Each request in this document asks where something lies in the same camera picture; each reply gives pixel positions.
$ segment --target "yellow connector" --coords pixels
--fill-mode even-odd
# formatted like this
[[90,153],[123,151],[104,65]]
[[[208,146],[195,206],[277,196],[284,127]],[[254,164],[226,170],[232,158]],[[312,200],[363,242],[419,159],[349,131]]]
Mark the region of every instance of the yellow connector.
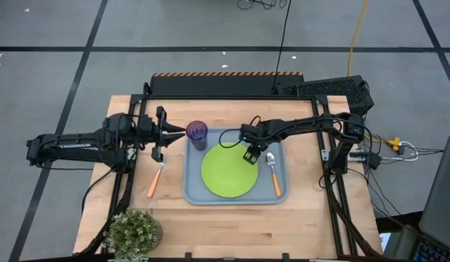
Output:
[[393,147],[394,151],[399,151],[399,142],[401,141],[401,139],[399,138],[394,138],[393,140],[388,140],[387,143]]

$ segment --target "fork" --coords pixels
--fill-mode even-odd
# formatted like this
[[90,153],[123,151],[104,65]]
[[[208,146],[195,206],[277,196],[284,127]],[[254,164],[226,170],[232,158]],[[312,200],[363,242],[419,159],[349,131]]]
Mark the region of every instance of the fork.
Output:
[[161,170],[165,167],[165,159],[162,163],[160,163],[160,167],[157,171],[157,174],[153,178],[152,184],[150,185],[149,192],[147,193],[147,197],[152,197],[153,192],[155,191],[155,187],[157,187],[158,177],[160,175]]

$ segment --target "potted plant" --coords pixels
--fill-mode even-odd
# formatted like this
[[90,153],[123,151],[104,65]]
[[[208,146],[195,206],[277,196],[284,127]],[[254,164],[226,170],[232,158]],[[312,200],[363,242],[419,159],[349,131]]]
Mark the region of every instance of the potted plant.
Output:
[[152,210],[143,212],[129,208],[113,216],[110,230],[105,233],[105,246],[114,251],[117,259],[133,261],[155,250],[162,238],[162,227],[153,219]]

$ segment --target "wooden tabletop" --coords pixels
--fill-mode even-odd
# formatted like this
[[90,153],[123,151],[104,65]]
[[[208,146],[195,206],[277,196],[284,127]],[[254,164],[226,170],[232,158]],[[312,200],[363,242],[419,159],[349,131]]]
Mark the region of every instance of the wooden tabletop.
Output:
[[[240,127],[257,114],[262,120],[313,115],[311,102],[303,100],[149,100],[146,113],[155,116],[157,106],[165,108],[169,123],[181,127],[197,119],[209,127]],[[113,96],[108,115],[127,112],[128,107],[128,95]],[[333,114],[349,110],[346,98],[336,96],[329,97],[329,108]],[[324,140],[328,146],[327,136]],[[130,207],[153,208],[164,228],[164,241],[149,256],[182,258],[192,252],[195,258],[281,258],[282,253],[289,253],[291,258],[336,258],[326,192],[318,186],[322,169],[316,134],[291,136],[283,143],[290,190],[278,205],[197,206],[187,202],[182,195],[185,138],[162,149],[166,166],[153,198],[148,199],[158,163],[150,158],[151,146],[140,151]],[[349,168],[363,172],[357,163],[350,163]],[[96,164],[91,183],[107,171],[104,164]],[[83,250],[106,221],[114,178],[108,176],[87,197],[75,252]],[[381,253],[366,182],[354,172],[344,179],[352,221]],[[340,220],[339,224],[348,254],[345,227]]]

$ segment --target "purple cup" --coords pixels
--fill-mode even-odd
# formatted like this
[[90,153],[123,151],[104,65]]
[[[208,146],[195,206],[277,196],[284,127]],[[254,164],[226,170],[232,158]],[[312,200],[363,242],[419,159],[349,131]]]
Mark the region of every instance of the purple cup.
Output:
[[197,151],[203,151],[207,147],[207,133],[209,128],[202,121],[192,121],[186,127],[186,135]]

